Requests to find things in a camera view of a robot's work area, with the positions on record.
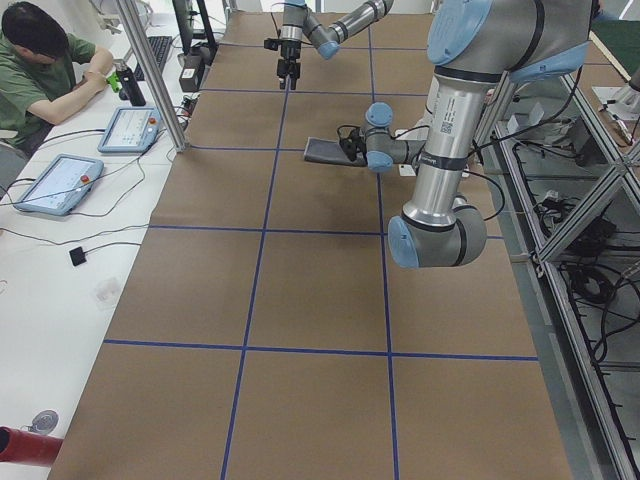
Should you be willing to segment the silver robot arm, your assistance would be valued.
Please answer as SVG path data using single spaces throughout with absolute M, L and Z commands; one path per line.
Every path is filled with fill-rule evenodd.
M 297 87 L 304 39 L 323 59 L 329 60 L 337 54 L 342 43 L 380 21 L 390 13 L 393 5 L 392 0 L 364 1 L 352 12 L 325 26 L 305 1 L 285 1 L 278 37 L 264 40 L 265 49 L 280 54 L 276 68 L 280 89 L 295 90 Z
M 452 267 L 482 253 L 485 222 L 458 187 L 486 93 L 503 76 L 527 83 L 582 66 L 593 8 L 591 1 L 442 3 L 428 37 L 437 89 L 414 192 L 388 225 L 397 265 Z

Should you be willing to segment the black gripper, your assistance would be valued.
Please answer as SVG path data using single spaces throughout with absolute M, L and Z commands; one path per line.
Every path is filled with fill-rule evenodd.
M 290 79 L 290 90 L 296 91 L 300 78 L 302 42 L 298 40 L 279 39 L 278 46 L 280 58 L 277 64 L 277 76 L 279 78 L 279 88 L 285 91 L 288 88 Z

